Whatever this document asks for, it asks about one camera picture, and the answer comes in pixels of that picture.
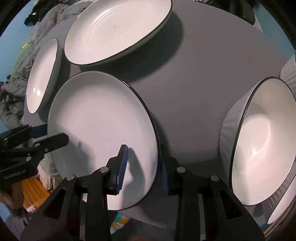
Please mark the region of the left hand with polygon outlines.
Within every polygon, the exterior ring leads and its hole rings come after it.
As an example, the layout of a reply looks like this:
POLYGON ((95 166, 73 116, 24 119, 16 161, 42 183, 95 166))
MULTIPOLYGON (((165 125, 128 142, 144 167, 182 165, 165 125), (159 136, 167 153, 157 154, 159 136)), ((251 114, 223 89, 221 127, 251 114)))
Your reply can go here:
POLYGON ((24 195, 22 183, 14 183, 11 186, 11 194, 1 190, 1 203, 10 206, 12 209, 19 209, 23 206, 24 195))

